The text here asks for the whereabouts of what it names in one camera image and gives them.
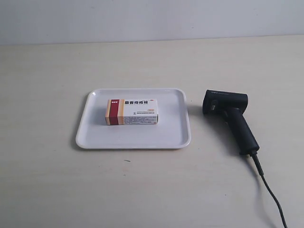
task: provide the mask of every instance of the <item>wall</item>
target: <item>wall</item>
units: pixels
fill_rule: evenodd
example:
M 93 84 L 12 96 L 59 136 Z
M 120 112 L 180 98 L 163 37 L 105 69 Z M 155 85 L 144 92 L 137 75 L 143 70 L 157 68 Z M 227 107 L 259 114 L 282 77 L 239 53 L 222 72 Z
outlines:
M 0 0 L 0 45 L 304 34 L 303 0 Z

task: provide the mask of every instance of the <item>white tray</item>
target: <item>white tray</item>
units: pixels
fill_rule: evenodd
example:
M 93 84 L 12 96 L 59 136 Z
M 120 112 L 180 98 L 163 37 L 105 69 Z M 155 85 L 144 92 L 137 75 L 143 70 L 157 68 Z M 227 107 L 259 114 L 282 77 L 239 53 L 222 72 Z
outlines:
M 156 98 L 155 125 L 114 125 L 105 122 L 108 99 Z M 84 149 L 178 149 L 190 143 L 185 93 L 176 88 L 97 89 L 87 98 L 76 143 Z

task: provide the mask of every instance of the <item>tabletop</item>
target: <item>tabletop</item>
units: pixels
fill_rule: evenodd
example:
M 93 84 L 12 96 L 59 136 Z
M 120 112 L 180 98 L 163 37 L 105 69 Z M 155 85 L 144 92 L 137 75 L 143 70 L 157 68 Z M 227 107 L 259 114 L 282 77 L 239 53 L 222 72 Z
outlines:
M 0 47 L 0 221 L 31 228 L 280 228 L 277 207 L 206 89 L 246 93 L 244 116 L 287 224 L 304 227 L 304 36 Z M 97 88 L 176 87 L 180 150 L 95 150 L 75 136 Z

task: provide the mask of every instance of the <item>barcode scanner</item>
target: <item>barcode scanner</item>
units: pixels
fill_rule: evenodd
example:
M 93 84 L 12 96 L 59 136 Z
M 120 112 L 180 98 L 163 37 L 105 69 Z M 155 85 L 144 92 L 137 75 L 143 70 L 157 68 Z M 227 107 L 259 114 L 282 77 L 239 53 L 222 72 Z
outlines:
M 253 158 L 258 173 L 278 206 L 282 223 L 284 227 L 287 228 L 281 205 L 268 186 L 264 178 L 262 167 L 257 158 L 257 151 L 260 147 L 243 117 L 247 105 L 248 96 L 246 94 L 207 90 L 203 101 L 203 113 L 220 115 L 231 129 L 240 148 L 239 153 L 241 155 L 249 154 Z

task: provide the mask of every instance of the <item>white table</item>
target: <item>white table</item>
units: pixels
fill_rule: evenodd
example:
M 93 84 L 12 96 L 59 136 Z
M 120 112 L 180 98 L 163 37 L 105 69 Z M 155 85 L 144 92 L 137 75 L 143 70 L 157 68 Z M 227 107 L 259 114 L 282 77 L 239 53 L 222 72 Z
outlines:
M 266 179 L 302 228 L 303 86 L 304 36 L 0 47 L 1 227 L 283 227 L 228 127 L 201 114 L 215 89 L 248 94 Z M 79 149 L 86 95 L 116 87 L 182 89 L 190 145 Z

